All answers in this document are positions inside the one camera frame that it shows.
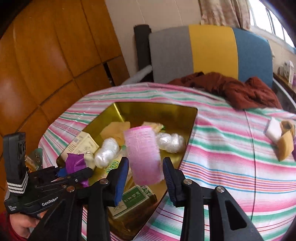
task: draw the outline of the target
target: window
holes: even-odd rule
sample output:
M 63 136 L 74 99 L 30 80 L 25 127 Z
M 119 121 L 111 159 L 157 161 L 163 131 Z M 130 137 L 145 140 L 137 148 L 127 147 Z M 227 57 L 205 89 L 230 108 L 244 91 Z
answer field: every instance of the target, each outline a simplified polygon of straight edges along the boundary
M 277 17 L 259 0 L 249 0 L 251 25 L 264 29 L 294 48 L 293 41 Z

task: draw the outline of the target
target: curtain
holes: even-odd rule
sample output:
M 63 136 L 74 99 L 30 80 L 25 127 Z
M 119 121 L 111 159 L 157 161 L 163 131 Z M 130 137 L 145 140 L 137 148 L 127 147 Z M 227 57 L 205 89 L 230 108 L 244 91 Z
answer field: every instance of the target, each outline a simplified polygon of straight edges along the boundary
M 200 0 L 202 24 L 250 30 L 248 0 Z

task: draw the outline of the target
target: pink cylindrical bottle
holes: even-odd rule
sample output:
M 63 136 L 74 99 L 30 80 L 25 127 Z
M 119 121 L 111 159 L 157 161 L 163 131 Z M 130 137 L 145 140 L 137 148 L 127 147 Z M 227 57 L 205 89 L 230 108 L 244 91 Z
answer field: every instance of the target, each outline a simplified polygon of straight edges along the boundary
M 137 185 L 152 185 L 164 179 L 155 133 L 149 126 L 139 126 L 124 132 L 126 151 Z

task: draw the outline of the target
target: wooden panel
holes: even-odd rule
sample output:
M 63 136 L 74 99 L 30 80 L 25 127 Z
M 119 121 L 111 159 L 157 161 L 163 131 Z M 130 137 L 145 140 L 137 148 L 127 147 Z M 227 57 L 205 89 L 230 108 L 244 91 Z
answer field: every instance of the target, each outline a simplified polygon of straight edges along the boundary
M 6 209 L 4 206 L 4 197 L 5 197 L 5 192 L 0 189 L 0 213 L 3 213 Z
M 83 95 L 111 87 L 102 64 L 84 72 L 75 81 Z
M 41 108 L 52 123 L 81 97 L 80 90 L 75 82 L 71 81 L 43 103 Z
M 101 63 L 80 0 L 55 0 L 54 25 L 74 76 Z
M 82 0 L 81 2 L 102 62 L 121 55 L 105 1 Z
M 0 40 L 0 133 L 15 132 L 36 107 L 16 60 L 10 25 Z
M 27 120 L 20 132 L 26 132 L 26 153 L 30 154 L 38 147 L 38 143 L 49 126 L 41 109 L 37 109 Z
M 55 34 L 50 1 L 32 1 L 13 24 L 20 71 L 40 104 L 72 79 Z
M 0 156 L 2 155 L 3 153 L 3 138 L 2 136 L 0 136 Z
M 108 62 L 108 67 L 115 85 L 121 85 L 122 82 L 129 78 L 128 69 L 126 68 L 126 63 L 122 56 L 110 60 Z
M 0 160 L 0 187 L 5 190 L 6 186 L 6 173 L 4 167 L 4 158 L 2 157 Z

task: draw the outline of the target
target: red clothing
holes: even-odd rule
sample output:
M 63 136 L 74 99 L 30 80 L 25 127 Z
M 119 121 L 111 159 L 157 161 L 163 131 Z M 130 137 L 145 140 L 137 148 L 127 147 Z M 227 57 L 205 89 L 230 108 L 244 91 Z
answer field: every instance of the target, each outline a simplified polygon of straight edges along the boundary
M 282 109 L 275 93 L 257 77 L 243 83 L 219 73 L 200 72 L 174 79 L 169 84 L 204 88 L 209 93 L 225 98 L 237 110 L 265 107 Z
M 6 212 L 3 212 L 0 215 L 0 237 L 4 235 L 4 237 L 9 241 L 26 241 L 26 238 L 23 238 L 15 233 L 13 230 L 9 215 Z

